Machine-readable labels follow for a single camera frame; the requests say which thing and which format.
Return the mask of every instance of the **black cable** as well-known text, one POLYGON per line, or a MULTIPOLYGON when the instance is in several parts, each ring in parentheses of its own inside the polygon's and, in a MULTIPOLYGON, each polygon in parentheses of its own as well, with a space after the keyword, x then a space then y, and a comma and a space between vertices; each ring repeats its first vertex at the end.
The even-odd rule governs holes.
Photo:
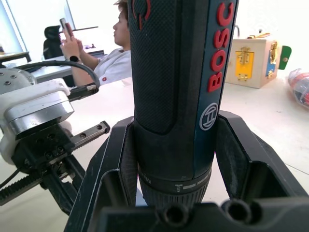
POLYGON ((12 175, 9 176, 9 178, 7 178, 5 181, 3 181, 0 184, 0 189, 2 189, 4 186, 6 186, 15 176, 17 176, 17 174, 19 173, 19 169, 17 169, 15 172, 13 172, 12 175))
POLYGON ((97 89, 99 89, 100 81, 98 79, 98 76, 92 71, 91 68, 89 68, 89 67, 87 67, 83 64, 76 63, 76 62, 51 60, 51 61, 41 61, 41 62, 37 62, 37 63, 25 64, 25 65, 18 66, 18 67, 15 67, 15 68, 24 70, 24 69, 29 69, 29 68, 33 68, 33 67, 60 66, 60 65, 73 66, 73 67, 80 68, 80 69, 84 70, 85 72, 87 72, 90 75, 91 79, 93 80, 93 83, 95 83, 97 89))

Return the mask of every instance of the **black chair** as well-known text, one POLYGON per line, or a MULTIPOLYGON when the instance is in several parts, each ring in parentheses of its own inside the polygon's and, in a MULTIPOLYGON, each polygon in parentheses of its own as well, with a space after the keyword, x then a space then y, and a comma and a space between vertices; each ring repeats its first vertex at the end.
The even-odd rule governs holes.
MULTIPOLYGON (((50 26, 45 28, 44 34, 46 40, 43 44, 43 55, 45 59, 52 59, 55 57, 63 56, 60 45, 60 36, 59 36, 60 25, 50 26)), ((72 75, 63 77, 63 80, 69 87, 75 86, 74 79, 72 75)))

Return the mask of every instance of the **plastic bag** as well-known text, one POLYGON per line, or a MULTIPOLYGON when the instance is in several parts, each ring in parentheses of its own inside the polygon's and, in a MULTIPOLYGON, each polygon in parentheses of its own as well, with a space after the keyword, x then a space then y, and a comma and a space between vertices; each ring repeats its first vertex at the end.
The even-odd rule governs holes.
POLYGON ((288 83, 296 101, 309 109, 309 72, 301 68, 291 71, 288 83))

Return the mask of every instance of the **wooden box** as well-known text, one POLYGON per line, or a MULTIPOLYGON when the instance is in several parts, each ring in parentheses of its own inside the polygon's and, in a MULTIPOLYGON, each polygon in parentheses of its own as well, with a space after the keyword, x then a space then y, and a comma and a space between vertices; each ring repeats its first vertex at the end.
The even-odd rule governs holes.
POLYGON ((234 39, 230 52, 227 83, 261 88, 277 76, 281 47, 268 36, 256 39, 234 39))

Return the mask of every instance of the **wristwatch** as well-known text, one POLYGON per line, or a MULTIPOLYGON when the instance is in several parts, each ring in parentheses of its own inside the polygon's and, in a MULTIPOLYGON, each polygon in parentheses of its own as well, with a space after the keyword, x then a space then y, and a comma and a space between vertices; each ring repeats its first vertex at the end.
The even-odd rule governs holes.
POLYGON ((76 57, 76 56, 71 56, 71 57, 70 57, 70 61, 72 61, 72 62, 79 62, 80 60, 79 60, 79 58, 76 57))

